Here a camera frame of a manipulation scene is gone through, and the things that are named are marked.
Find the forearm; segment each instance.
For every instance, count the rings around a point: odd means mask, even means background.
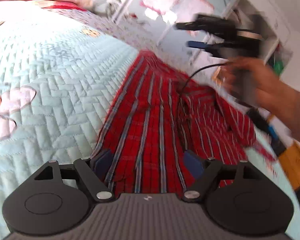
[[[300,141],[300,92],[281,82],[270,108],[270,112],[291,130],[291,136]]]

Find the quilted bedspread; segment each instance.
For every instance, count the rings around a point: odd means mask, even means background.
[[[2,103],[12,98],[11,91],[18,92],[17,102],[6,102],[7,111],[0,111],[0,126],[11,132],[0,137],[0,239],[9,233],[1,207],[16,187],[48,160],[72,163],[92,153],[137,53],[52,12],[0,25]],[[25,88],[31,93],[23,102]]]

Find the silver screw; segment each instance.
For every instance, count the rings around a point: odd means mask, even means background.
[[[200,197],[200,193],[195,190],[189,190],[184,193],[184,196],[188,199],[195,199],[195,198]]]
[[[98,199],[109,199],[112,197],[112,193],[109,191],[100,191],[97,193]]]

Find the bed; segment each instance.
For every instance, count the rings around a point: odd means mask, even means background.
[[[9,121],[1,125],[11,131],[0,138],[0,239],[9,233],[2,203],[16,187],[51,159],[67,164],[93,152],[112,100],[138,54],[87,24],[26,2],[9,5],[9,10],[19,13],[0,20],[0,95],[27,88],[19,101],[24,94],[30,99],[0,112]],[[292,199],[295,214],[287,233],[300,240],[300,208],[280,165],[269,167],[252,149],[247,155]]]

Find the black cable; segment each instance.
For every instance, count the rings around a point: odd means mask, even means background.
[[[218,63],[218,64],[213,64],[213,65],[208,65],[208,66],[205,66],[205,67],[202,67],[202,68],[199,68],[198,70],[196,70],[186,81],[185,85],[182,87],[180,93],[179,93],[179,97],[178,97],[178,103],[177,103],[177,121],[178,121],[178,112],[179,112],[179,105],[180,105],[180,100],[181,100],[181,95],[183,94],[183,90],[186,88],[188,82],[192,79],[192,77],[194,75],[196,75],[198,72],[204,70],[204,69],[207,69],[207,68],[210,68],[210,67],[215,67],[215,66],[223,66],[223,65],[226,65],[227,63]],[[179,125],[177,124],[177,132],[178,132],[178,136],[179,136],[179,140],[182,144],[182,148],[183,148],[183,151],[185,151],[185,145],[181,139],[181,136],[180,136],[180,129],[179,129]]]

